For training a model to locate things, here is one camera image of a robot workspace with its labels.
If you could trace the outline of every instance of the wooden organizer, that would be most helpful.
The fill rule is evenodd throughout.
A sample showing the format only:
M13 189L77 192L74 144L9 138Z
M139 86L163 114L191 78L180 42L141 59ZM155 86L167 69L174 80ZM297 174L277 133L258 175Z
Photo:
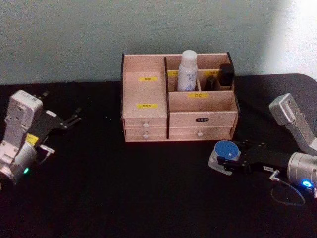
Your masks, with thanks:
M126 142L230 140L238 120L233 81L219 82L229 53L198 54L196 91L177 92L181 54L122 55L121 119ZM216 91L203 91L208 76Z

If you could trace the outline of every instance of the drawer knob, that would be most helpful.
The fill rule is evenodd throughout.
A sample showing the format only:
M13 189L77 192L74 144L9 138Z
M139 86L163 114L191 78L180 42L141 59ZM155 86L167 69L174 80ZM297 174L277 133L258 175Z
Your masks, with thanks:
M147 131L143 133L143 138L144 138L144 139L149 138L149 133L148 133Z

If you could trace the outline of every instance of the white wall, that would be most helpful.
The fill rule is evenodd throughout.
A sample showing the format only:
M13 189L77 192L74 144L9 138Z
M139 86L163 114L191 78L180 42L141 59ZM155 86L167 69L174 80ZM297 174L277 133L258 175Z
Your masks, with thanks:
M113 80L122 53L231 53L238 75L317 79L314 0L0 1L0 84Z

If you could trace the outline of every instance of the black tablecloth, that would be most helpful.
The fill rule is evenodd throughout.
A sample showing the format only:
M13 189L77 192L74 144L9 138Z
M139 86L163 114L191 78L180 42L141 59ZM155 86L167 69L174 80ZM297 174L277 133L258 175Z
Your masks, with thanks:
M317 207L270 196L267 174L228 177L207 166L215 142L124 142L120 83L54 83L0 87L0 118L10 95L49 90L45 108L83 120L46 144L56 150L13 189L0 192L1 237L315 237ZM236 79L241 113L235 139L299 148L270 115L269 103L290 92L317 135L317 84L299 75ZM4 132L1 123L1 134Z

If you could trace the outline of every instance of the yellow label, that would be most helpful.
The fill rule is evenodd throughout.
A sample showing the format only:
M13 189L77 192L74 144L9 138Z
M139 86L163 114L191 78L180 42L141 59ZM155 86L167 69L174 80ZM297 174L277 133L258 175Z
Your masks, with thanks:
M167 73L168 77L177 77L178 76L178 71L169 71Z
M31 145L35 145L35 143L38 141L38 137L31 135L31 134L27 134L26 135L26 142L29 142Z
M138 109L154 109L154 108L158 108L157 104L137 104L137 108Z
M190 93L188 94L189 98L207 98L208 93Z
M139 82L154 82L157 81L157 77L141 77L139 78Z
M219 74L219 70L205 71L206 77L209 77L209 76L217 77L218 74Z

